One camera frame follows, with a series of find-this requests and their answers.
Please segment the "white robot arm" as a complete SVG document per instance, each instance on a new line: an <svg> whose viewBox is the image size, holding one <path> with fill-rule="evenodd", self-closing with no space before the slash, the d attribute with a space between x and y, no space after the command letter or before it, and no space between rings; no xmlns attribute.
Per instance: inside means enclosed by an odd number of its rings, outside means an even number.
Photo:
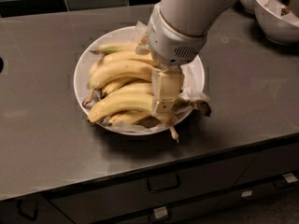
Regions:
<svg viewBox="0 0 299 224"><path fill-rule="evenodd" d="M215 20L238 0L161 0L152 10L135 51L162 66L152 74L152 113L171 110L182 87L179 68L192 62L207 41Z"/></svg>

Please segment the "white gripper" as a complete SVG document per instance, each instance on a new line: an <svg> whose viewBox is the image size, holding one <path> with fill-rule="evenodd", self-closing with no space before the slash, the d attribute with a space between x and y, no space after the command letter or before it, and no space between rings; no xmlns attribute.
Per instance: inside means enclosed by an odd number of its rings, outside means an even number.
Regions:
<svg viewBox="0 0 299 224"><path fill-rule="evenodd" d="M142 35L135 52L138 55L150 53L155 61L164 65L183 65L195 59L206 41L207 35L196 37L176 31L164 19L160 4L156 4L149 18L147 33ZM151 81L152 113L158 115L170 112L183 86L181 68L168 67L155 71Z"/></svg>

